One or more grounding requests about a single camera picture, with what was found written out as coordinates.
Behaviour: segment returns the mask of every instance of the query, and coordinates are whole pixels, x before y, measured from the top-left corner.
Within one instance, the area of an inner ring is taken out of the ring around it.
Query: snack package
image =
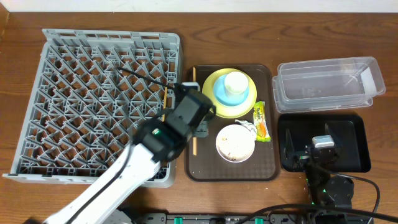
[[[269,142],[271,141],[271,136],[266,125],[266,115],[264,111],[264,102],[259,101],[254,104],[253,121],[257,128],[257,141]]]

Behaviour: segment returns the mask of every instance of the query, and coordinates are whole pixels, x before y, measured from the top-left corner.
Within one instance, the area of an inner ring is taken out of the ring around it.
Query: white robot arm
[[[126,197],[159,171],[160,162],[154,162],[153,156],[144,145],[129,144],[96,182],[45,223],[102,223]]]
[[[200,92],[184,92],[180,104],[164,122],[156,116],[142,125],[115,163],[78,198],[46,219],[48,224],[99,224],[141,184],[160,169],[160,161],[176,159],[213,103]]]

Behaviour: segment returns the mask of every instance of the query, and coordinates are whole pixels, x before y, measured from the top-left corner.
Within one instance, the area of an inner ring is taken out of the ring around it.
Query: black tray
[[[269,181],[280,172],[277,140],[271,127],[274,127],[272,77],[263,65],[198,65],[196,81],[203,86],[206,78],[222,68],[235,68],[248,74],[257,87],[257,101],[266,102],[266,122],[271,142],[258,142],[253,155],[244,162],[232,163],[224,160],[217,152],[215,142],[218,132],[225,126],[234,124],[235,119],[215,117],[208,122],[208,136],[197,138],[197,155],[193,155],[193,140],[185,151],[185,172],[195,181]],[[253,110],[237,118],[253,121]]]
[[[279,149],[282,167],[289,172],[291,161],[284,160],[282,153],[289,129],[295,151],[304,150],[312,143],[312,137],[325,135],[325,124],[333,131],[343,148],[338,160],[328,167],[334,172],[367,172],[371,169],[368,143],[363,120],[356,114],[283,114],[278,120]]]

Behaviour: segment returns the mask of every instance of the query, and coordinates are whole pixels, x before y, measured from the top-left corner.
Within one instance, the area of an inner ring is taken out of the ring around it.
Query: plastic dish rack
[[[173,108],[172,90],[137,79],[124,67],[164,84],[180,82],[176,34],[44,29],[39,68],[10,174],[18,182],[91,184],[118,158],[145,119]],[[175,162],[146,187],[169,187]]]

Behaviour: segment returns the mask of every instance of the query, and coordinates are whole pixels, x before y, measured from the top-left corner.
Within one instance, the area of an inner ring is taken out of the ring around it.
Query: dirty bowl
[[[243,162],[254,152],[254,138],[244,126],[232,124],[223,128],[217,135],[218,154],[229,162]]]

